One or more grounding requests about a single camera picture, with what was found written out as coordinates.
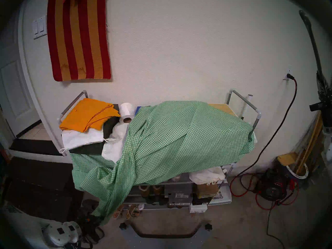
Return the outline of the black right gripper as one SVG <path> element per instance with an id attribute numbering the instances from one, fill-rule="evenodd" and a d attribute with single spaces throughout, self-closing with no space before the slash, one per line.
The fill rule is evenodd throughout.
<path id="1" fill-rule="evenodd" d="M 316 81 L 320 102 L 310 105 L 310 111 L 320 111 L 323 131 L 325 133 L 332 133 L 332 88 L 320 72 L 316 73 Z"/>

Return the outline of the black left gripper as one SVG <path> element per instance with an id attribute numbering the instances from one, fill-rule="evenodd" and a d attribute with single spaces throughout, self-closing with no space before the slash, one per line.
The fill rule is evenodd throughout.
<path id="1" fill-rule="evenodd" d="M 82 241 L 89 245 L 96 245 L 104 238 L 104 231 L 100 227 L 101 218 L 94 215 L 83 216 L 78 219 L 82 231 Z"/>

